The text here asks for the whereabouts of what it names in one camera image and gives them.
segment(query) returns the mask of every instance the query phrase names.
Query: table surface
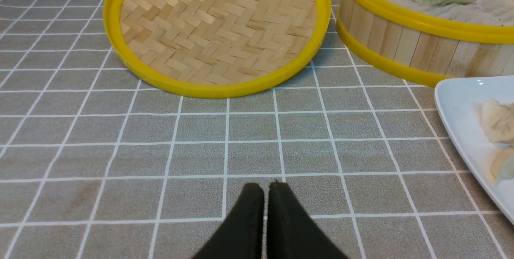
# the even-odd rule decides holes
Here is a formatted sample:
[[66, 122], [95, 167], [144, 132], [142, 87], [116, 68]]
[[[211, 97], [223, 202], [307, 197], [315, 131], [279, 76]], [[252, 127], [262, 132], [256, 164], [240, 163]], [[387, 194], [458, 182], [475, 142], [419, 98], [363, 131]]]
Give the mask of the table surface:
[[433, 89], [367, 65], [334, 19], [287, 82], [198, 100], [125, 69], [102, 2], [0, 0], [0, 255], [186, 259], [245, 182], [277, 179], [352, 259], [514, 258]]

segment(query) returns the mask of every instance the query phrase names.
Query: yellow rim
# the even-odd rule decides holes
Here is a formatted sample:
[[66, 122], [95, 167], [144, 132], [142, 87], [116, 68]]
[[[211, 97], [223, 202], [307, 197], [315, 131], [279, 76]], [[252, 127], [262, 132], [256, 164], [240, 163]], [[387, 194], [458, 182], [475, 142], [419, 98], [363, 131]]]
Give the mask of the yellow rim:
[[142, 63], [129, 49], [120, 28], [120, 11], [123, 0], [105, 0], [103, 20], [105, 32], [112, 47], [125, 66], [145, 82], [165, 91], [195, 98], [233, 98], [258, 93], [288, 80], [297, 74], [314, 57], [321, 47], [330, 21], [330, 0], [316, 0], [318, 22], [314, 33], [301, 53], [279, 70], [261, 78], [233, 85], [206, 86], [173, 80]]
[[410, 68], [406, 65], [397, 63], [396, 61], [385, 58], [380, 54], [369, 50], [366, 46], [356, 41], [355, 38], [353, 38], [352, 35], [348, 33], [344, 25], [341, 23], [339, 14], [337, 15], [337, 34], [343, 43], [348, 47], [348, 49], [353, 51], [361, 59], [373, 65], [374, 67], [396, 77], [430, 87], [435, 87], [435, 85], [437, 85], [437, 83], [441, 80], [449, 78], [447, 76]]
[[389, 21], [429, 34], [475, 43], [514, 44], [514, 27], [477, 25], [432, 17], [386, 0], [355, 1]]

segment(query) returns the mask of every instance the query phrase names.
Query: bamboo slat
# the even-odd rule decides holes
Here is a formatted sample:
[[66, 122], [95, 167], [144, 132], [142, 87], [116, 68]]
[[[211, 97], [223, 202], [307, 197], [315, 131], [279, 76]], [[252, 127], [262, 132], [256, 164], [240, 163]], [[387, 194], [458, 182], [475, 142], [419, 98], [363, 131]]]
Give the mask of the bamboo slat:
[[380, 55], [389, 59], [394, 59], [394, 55], [398, 49], [398, 43], [400, 42], [400, 37], [402, 36], [402, 30], [403, 27], [401, 25], [391, 21], [387, 22], [382, 47], [380, 47]]
[[421, 32], [410, 28], [403, 28], [402, 35], [400, 36], [400, 42], [398, 43], [398, 49], [394, 56], [394, 61], [403, 65], [410, 65], [414, 51], [416, 50], [416, 44], [412, 43], [417, 41]]
[[490, 65], [496, 59], [499, 45], [481, 43], [468, 65], [465, 76], [487, 76]]
[[175, 80], [229, 85], [288, 64], [312, 36], [315, 0], [124, 0], [125, 42]]
[[345, 24], [345, 28], [350, 28], [350, 23], [352, 22], [352, 15], [354, 6], [357, 3], [354, 0], [341, 0], [341, 7], [339, 8], [340, 17], [343, 18], [343, 23]]
[[473, 55], [479, 48], [478, 43], [468, 41], [459, 41], [457, 49], [453, 54], [450, 66], [446, 70], [445, 75], [453, 77], [465, 77], [466, 71], [473, 60]]
[[434, 55], [432, 56], [432, 59], [430, 59], [430, 64], [426, 70], [428, 72], [438, 74], [446, 73], [458, 45], [459, 41], [456, 41], [455, 39], [439, 37], [434, 50]]
[[439, 41], [439, 36], [432, 34], [422, 33], [419, 35], [416, 44], [416, 50], [412, 58], [411, 67], [419, 70], [427, 70], [430, 65], [430, 60], [435, 52], [435, 47]]
[[502, 75], [514, 75], [514, 53], [510, 56], [507, 65], [503, 69]]
[[514, 45], [498, 45], [498, 48], [496, 59], [487, 69], [487, 73], [490, 75], [500, 76], [507, 67], [510, 58], [514, 55]]
[[358, 4], [355, 4], [353, 14], [359, 19], [352, 19], [349, 32], [358, 42], [367, 45], [375, 15]]
[[380, 48], [382, 48], [382, 41], [384, 40], [384, 35], [386, 34], [386, 26], [387, 20], [375, 15], [373, 18], [373, 22], [371, 24], [371, 34], [370, 38], [367, 41], [367, 47], [378, 53], [380, 52]]

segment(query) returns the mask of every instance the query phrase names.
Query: bamboo steamer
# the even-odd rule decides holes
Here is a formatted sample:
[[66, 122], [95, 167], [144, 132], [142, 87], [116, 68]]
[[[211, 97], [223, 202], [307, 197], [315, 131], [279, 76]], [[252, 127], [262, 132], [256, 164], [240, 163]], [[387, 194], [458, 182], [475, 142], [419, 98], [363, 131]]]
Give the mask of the bamboo steamer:
[[294, 76], [321, 47], [330, 0], [106, 0], [123, 63], [163, 90], [232, 98]]
[[418, 84], [514, 75], [514, 27], [449, 21], [385, 0], [341, 0], [337, 28], [360, 58]]

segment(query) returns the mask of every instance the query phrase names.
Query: white square plate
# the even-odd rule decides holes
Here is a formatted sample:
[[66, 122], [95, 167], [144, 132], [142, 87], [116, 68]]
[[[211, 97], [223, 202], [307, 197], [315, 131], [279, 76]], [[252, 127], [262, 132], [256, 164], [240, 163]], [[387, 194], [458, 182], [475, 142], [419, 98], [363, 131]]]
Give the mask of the white square plate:
[[435, 87], [435, 104], [448, 134], [475, 178], [505, 216], [514, 224], [514, 179], [496, 185], [492, 160], [501, 145], [483, 134], [481, 106], [489, 98], [501, 104], [514, 103], [514, 76], [452, 78]]

